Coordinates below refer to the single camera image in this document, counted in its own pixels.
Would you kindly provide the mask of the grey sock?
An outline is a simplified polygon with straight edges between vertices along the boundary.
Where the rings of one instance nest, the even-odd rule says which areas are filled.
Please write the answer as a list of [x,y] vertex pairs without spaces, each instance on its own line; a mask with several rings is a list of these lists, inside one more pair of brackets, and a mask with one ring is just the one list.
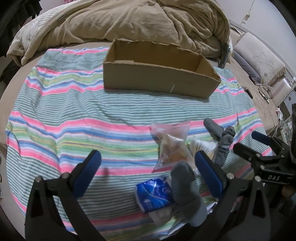
[[236,135],[234,127],[228,126],[224,128],[210,118],[204,119],[204,126],[211,136],[218,141],[218,148],[214,155],[213,162],[222,167],[226,162],[230,146]]
[[199,193],[195,174],[184,161],[171,170],[171,189],[176,210],[193,227],[203,224],[207,218],[205,202]]

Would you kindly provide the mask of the clear plastic snack bag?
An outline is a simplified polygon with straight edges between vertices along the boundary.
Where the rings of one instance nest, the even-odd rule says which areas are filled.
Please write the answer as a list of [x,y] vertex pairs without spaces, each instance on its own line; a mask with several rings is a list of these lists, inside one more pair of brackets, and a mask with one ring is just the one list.
[[189,121],[151,124],[151,136],[159,144],[159,158],[154,172],[170,170],[180,161],[186,162],[194,172],[197,172],[193,155],[186,144],[189,128]]

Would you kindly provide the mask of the blue tissue packet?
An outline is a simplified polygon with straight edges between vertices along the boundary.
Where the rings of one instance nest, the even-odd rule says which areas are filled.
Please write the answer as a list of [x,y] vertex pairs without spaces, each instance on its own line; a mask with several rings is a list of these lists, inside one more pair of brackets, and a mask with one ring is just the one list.
[[134,194],[143,213],[153,212],[175,203],[168,178],[152,178],[135,185]]

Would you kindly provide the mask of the cotton swab bag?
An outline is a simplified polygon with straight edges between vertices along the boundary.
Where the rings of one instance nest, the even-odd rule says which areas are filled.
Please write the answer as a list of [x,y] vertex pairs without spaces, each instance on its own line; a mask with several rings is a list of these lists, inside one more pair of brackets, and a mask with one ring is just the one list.
[[195,156],[196,152],[204,151],[209,159],[212,160],[215,157],[217,149],[218,142],[214,140],[206,141],[194,137],[190,142],[190,151],[193,157]]

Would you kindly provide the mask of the beige flowered pillow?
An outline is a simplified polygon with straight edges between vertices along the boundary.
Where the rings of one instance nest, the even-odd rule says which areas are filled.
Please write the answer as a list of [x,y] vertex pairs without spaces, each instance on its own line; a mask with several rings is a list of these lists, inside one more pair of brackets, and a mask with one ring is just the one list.
[[257,72],[262,84],[272,85],[286,73],[283,61],[251,33],[241,35],[233,49]]

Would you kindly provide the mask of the white crumpled tissue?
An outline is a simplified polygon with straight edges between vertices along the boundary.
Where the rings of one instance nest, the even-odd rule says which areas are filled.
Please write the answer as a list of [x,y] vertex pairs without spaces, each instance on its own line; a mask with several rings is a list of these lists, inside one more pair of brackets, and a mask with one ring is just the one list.
[[149,212],[149,217],[156,226],[162,226],[175,217],[176,207],[176,204],[172,204],[170,206]]

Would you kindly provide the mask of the striped colourful towel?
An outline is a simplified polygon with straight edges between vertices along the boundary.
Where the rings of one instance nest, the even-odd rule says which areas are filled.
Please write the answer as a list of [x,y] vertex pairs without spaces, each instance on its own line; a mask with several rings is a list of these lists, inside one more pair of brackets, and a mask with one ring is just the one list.
[[34,179],[71,172],[92,150],[102,163],[79,200],[106,240],[167,238],[183,225],[174,217],[156,226],[141,212],[134,187],[156,177],[159,147],[153,123],[190,122],[187,140],[210,140],[206,118],[232,126],[234,142],[271,155],[255,141],[265,129],[252,100],[229,70],[218,70],[221,83],[206,100],[154,92],[105,90],[107,48],[49,49],[20,78],[21,89],[6,125],[6,173],[12,197],[27,210]]

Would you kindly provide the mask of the black phone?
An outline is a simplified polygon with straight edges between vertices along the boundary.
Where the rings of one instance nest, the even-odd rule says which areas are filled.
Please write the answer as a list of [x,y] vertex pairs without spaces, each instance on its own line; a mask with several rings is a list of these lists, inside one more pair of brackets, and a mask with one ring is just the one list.
[[224,44],[222,52],[221,52],[221,58],[218,64],[218,67],[223,69],[226,65],[226,62],[228,60],[228,56],[230,54],[231,46],[227,43]]

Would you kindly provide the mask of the beige rumpled blanket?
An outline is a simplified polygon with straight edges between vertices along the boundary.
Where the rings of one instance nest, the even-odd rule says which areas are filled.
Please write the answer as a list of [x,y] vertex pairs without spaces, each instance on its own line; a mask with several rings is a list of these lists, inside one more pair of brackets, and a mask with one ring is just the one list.
[[230,26],[216,1],[74,1],[25,24],[6,54],[23,66],[52,47],[115,39],[175,44],[218,58]]

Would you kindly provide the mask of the brown cardboard box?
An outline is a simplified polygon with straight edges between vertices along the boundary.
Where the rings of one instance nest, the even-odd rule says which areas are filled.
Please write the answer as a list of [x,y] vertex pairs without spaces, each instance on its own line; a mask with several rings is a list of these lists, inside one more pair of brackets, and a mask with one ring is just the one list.
[[221,78],[202,55],[173,44],[114,40],[103,63],[106,89],[209,98]]

